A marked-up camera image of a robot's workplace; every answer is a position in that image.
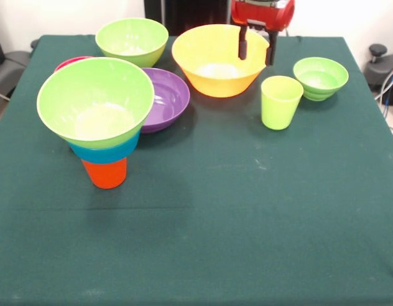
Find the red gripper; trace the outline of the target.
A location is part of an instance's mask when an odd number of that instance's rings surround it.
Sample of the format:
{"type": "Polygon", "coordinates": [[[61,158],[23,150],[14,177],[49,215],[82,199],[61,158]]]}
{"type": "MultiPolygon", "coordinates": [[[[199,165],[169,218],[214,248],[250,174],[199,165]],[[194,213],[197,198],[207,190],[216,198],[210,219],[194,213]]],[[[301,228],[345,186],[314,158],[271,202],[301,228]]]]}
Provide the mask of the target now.
{"type": "Polygon", "coordinates": [[[246,33],[248,26],[264,28],[268,31],[269,47],[266,65],[272,66],[276,51],[276,31],[285,30],[292,21],[295,1],[231,1],[232,20],[240,25],[238,57],[247,56],[246,33]]]}

